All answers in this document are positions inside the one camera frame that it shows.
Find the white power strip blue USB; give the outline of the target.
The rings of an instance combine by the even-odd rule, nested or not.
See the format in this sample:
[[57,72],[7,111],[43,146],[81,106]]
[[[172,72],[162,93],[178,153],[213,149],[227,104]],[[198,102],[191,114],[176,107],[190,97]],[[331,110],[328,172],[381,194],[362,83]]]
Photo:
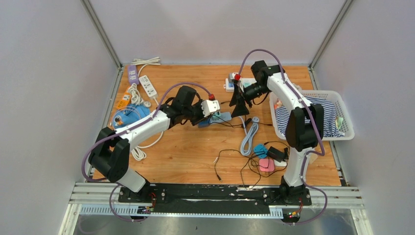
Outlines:
[[[241,83],[243,87],[247,87],[253,83],[256,83],[256,80],[254,78],[242,78]],[[232,93],[234,91],[234,84],[230,82],[228,78],[225,79],[224,89],[228,93]]]

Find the light blue power strip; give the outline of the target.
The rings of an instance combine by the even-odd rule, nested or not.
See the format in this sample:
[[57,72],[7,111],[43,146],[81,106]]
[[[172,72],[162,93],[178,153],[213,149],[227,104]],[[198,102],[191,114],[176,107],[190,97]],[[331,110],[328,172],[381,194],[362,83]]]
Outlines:
[[221,117],[219,119],[213,120],[212,117],[210,117],[207,120],[203,120],[198,124],[198,128],[204,128],[208,127],[211,124],[219,124],[225,121],[230,121],[232,119],[230,112],[221,112]]

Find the black charger with cable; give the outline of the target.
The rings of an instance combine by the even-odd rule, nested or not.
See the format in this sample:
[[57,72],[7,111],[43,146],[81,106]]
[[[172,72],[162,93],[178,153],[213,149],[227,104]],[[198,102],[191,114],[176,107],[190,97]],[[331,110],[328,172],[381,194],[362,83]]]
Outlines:
[[[262,178],[271,176],[272,174],[280,171],[284,171],[288,166],[288,148],[284,148],[284,151],[280,151],[274,147],[263,148],[261,150],[254,151],[251,155],[244,156],[247,161],[245,165],[240,169],[240,176],[242,184],[245,184],[243,178],[243,170],[248,167],[251,172],[254,172],[259,176],[257,185]],[[282,169],[275,169],[277,163],[286,163]]]

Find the wooden cube adapter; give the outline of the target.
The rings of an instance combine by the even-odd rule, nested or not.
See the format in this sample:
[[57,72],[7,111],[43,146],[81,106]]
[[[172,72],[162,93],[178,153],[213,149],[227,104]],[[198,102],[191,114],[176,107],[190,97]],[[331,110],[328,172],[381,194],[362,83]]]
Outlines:
[[308,155],[309,164],[311,165],[316,159],[318,158],[318,155],[315,153],[310,153]]

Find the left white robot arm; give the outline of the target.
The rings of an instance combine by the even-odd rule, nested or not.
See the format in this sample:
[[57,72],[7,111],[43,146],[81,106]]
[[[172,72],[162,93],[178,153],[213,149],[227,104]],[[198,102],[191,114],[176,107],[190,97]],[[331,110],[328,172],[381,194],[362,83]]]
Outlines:
[[148,116],[119,130],[102,129],[95,144],[86,154],[86,161],[104,179],[128,188],[138,202],[145,202],[150,196],[148,181],[129,167],[131,151],[157,133],[167,131],[175,125],[190,122],[196,125],[210,115],[204,113],[206,101],[200,97],[191,84],[180,83],[175,97],[161,101],[156,110]]

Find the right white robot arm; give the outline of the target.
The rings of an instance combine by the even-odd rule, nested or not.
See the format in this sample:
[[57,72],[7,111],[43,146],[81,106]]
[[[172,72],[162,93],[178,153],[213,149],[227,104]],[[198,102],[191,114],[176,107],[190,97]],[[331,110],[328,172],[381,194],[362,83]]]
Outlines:
[[252,101],[262,94],[273,92],[289,112],[285,138],[289,144],[290,156],[286,171],[279,186],[279,197],[285,204],[292,204],[306,191],[305,173],[310,154],[322,145],[324,108],[303,96],[289,80],[281,65],[267,66],[256,61],[251,71],[255,83],[244,87],[241,75],[231,73],[228,77],[234,86],[230,106],[234,107],[232,117],[249,114]]

